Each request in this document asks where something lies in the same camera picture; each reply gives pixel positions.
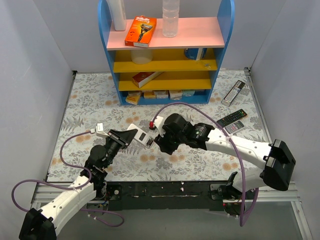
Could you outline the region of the yellow sponge pack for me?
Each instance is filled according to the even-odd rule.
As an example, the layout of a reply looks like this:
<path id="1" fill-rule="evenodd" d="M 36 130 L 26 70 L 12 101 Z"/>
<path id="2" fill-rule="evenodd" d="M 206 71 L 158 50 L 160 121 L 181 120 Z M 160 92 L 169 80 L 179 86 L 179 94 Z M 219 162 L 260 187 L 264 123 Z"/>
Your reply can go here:
<path id="1" fill-rule="evenodd" d="M 139 90 L 128 91 L 127 97 L 125 98 L 125 102 L 131 105 L 138 105 L 141 95 L 142 95 L 142 92 Z"/>

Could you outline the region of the white sponge pack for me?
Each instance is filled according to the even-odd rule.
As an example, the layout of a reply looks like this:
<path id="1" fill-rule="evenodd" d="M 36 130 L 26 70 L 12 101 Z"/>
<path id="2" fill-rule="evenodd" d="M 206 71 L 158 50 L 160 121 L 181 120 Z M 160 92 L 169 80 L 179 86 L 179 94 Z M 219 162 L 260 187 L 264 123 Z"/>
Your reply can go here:
<path id="1" fill-rule="evenodd" d="M 168 90 L 154 90 L 153 93 L 157 99 L 167 99 L 169 97 Z"/>

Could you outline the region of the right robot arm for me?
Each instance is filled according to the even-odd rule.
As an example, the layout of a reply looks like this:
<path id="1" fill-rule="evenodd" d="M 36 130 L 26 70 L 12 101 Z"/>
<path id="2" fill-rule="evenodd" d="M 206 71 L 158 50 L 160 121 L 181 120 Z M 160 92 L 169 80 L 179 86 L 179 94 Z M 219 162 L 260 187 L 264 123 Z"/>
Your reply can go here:
<path id="1" fill-rule="evenodd" d="M 172 155 L 180 145 L 187 145 L 193 149 L 241 157 L 253 164 L 254 168 L 233 173 L 229 177 L 225 189 L 232 199 L 264 186 L 277 191 L 287 191 L 289 188 L 296 160 L 282 140 L 276 139 L 273 143 L 268 143 L 238 136 L 227 137 L 212 125 L 192 125 L 178 113 L 167 118 L 157 116 L 150 127 L 158 130 L 154 141 L 163 153 Z"/>

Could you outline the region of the red and silver long box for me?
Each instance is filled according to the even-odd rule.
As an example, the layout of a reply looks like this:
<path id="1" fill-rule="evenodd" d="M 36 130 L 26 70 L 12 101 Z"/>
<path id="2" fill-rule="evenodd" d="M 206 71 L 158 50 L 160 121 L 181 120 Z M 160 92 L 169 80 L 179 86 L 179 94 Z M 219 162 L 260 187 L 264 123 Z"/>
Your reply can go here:
<path id="1" fill-rule="evenodd" d="M 149 83 L 154 78 L 161 75 L 163 72 L 161 71 L 150 71 L 150 72 L 139 72 L 132 77 L 133 84 L 138 87 L 142 88 L 147 83 Z"/>

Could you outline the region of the green sponge pack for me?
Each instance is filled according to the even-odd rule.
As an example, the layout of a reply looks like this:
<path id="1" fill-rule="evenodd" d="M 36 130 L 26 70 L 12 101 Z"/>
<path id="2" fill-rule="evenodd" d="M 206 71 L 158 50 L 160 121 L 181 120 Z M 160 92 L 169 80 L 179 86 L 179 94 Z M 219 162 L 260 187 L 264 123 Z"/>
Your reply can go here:
<path id="1" fill-rule="evenodd" d="M 195 90 L 193 89 L 186 89 L 182 91 L 182 95 L 184 97 L 192 97 L 195 94 Z"/>

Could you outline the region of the blue and yellow shelf unit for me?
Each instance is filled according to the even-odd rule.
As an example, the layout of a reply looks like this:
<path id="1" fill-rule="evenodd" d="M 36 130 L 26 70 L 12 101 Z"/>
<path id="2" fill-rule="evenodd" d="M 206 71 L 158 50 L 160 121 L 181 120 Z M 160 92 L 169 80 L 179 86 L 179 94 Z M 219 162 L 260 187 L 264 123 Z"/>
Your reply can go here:
<path id="1" fill-rule="evenodd" d="M 98 27 L 110 73 L 121 105 L 126 105 L 128 91 L 136 91 L 132 77 L 139 72 L 162 72 L 147 83 L 143 90 L 195 90 L 193 96 L 183 96 L 188 104 L 210 101 L 219 70 L 232 35 L 235 3 L 223 0 L 216 17 L 187 17 L 178 23 L 178 34 L 163 36 L 163 21 L 157 25 L 149 45 L 153 59 L 147 64 L 131 60 L 133 46 L 125 45 L 126 31 L 116 31 L 108 2 L 101 0 L 97 7 Z M 203 59 L 188 59 L 187 48 L 207 48 Z"/>

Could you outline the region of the metal corner rail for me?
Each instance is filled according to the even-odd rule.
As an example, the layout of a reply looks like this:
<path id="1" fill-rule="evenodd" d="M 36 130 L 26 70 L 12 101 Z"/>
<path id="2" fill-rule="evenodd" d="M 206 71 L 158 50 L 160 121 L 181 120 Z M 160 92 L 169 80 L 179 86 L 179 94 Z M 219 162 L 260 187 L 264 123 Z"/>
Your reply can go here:
<path id="1" fill-rule="evenodd" d="M 251 69 L 249 67 L 245 67 L 243 71 L 245 73 L 247 81 L 252 83 Z"/>

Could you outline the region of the white bottle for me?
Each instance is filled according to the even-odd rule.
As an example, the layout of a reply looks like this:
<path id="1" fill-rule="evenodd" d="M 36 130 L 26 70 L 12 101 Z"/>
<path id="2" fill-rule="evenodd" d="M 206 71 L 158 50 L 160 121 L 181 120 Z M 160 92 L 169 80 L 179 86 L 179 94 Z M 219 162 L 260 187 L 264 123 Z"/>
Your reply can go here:
<path id="1" fill-rule="evenodd" d="M 125 4 L 123 0 L 110 0 L 109 8 L 116 31 L 125 31 L 127 26 L 127 18 Z"/>

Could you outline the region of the orange razor box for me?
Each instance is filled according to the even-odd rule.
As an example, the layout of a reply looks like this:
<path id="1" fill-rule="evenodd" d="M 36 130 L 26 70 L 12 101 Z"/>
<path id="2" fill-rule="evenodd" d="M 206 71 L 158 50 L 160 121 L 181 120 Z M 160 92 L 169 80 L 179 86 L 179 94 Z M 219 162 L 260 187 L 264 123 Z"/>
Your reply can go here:
<path id="1" fill-rule="evenodd" d="M 136 16 L 124 39 L 129 47 L 148 48 L 157 26 L 157 18 Z"/>

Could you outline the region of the white remote control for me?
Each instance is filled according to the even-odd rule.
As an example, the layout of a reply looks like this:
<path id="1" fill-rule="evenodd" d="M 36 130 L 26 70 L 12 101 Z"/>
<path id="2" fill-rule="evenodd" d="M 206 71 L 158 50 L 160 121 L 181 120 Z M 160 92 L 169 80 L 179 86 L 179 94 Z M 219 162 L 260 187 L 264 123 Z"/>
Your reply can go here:
<path id="1" fill-rule="evenodd" d="M 143 145 L 146 149 L 150 149 L 154 143 L 154 138 L 146 133 L 144 130 L 136 126 L 135 124 L 130 124 L 127 130 L 137 130 L 134 139 Z"/>

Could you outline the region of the black TV remote control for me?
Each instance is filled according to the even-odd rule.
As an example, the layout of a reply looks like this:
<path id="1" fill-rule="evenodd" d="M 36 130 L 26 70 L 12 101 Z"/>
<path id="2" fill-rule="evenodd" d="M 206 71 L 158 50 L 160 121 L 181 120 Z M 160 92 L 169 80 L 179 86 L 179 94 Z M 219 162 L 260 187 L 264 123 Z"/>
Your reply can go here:
<path id="1" fill-rule="evenodd" d="M 230 124 L 235 123 L 236 121 L 246 117 L 248 114 L 243 110 L 243 109 L 239 109 L 219 120 L 217 120 L 216 122 L 222 127 L 226 127 Z"/>

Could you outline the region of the white translucent cup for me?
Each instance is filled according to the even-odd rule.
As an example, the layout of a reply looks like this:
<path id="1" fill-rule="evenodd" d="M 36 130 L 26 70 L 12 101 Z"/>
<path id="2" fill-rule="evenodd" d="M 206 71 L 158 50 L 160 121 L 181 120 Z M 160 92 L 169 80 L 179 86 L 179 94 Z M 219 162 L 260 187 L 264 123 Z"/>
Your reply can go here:
<path id="1" fill-rule="evenodd" d="M 153 60 L 153 50 L 152 49 L 131 50 L 130 57 L 132 62 L 137 65 L 147 64 Z"/>

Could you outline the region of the black base bar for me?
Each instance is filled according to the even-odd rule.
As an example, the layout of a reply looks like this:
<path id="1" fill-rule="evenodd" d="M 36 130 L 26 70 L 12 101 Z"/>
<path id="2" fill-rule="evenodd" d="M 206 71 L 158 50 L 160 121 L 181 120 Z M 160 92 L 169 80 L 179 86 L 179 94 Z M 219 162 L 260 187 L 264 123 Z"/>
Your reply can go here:
<path id="1" fill-rule="evenodd" d="M 97 192 L 95 201 L 106 202 L 109 211 L 187 210 L 223 211 L 225 201 L 242 199 L 226 180 L 111 181 Z"/>

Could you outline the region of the cream sponge pack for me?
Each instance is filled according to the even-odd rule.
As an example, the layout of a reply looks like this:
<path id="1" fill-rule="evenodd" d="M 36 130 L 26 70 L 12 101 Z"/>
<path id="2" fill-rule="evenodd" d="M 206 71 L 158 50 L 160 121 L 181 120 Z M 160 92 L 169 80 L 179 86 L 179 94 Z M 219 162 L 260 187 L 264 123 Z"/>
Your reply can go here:
<path id="1" fill-rule="evenodd" d="M 182 90 L 169 90 L 168 92 L 169 92 L 169 98 L 174 101 L 180 100 L 183 96 Z"/>

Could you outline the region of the white grey AC remote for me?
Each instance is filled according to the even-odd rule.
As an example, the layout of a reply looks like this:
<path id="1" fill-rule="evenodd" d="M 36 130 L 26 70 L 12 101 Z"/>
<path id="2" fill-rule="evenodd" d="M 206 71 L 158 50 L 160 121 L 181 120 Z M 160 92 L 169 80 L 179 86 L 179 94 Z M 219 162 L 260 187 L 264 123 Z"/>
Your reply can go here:
<path id="1" fill-rule="evenodd" d="M 224 127 L 224 129 L 229 135 L 232 135 L 241 131 L 244 127 L 245 125 L 240 120 L 238 120 Z"/>

